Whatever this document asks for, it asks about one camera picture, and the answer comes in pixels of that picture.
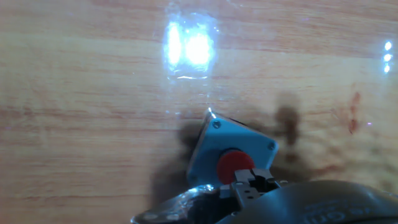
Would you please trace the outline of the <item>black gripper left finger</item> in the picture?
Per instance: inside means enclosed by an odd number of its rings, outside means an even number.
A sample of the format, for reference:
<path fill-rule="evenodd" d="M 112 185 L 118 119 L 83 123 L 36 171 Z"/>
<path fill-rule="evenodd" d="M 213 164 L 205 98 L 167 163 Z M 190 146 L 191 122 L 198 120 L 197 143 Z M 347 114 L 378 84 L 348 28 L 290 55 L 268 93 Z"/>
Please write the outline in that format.
<path fill-rule="evenodd" d="M 229 224 L 260 197 L 251 187 L 251 170 L 239 170 L 234 181 L 221 187 L 205 184 L 131 218 L 132 224 Z"/>

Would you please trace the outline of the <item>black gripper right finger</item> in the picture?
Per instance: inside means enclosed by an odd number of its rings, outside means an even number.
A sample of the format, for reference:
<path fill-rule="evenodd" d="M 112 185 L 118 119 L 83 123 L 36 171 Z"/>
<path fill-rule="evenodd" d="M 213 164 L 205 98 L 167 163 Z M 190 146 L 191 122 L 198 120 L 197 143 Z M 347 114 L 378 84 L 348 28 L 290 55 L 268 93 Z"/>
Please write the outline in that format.
<path fill-rule="evenodd" d="M 255 194 L 264 195 L 280 188 L 269 169 L 251 169 L 251 174 L 253 179 L 250 180 L 250 190 Z"/>

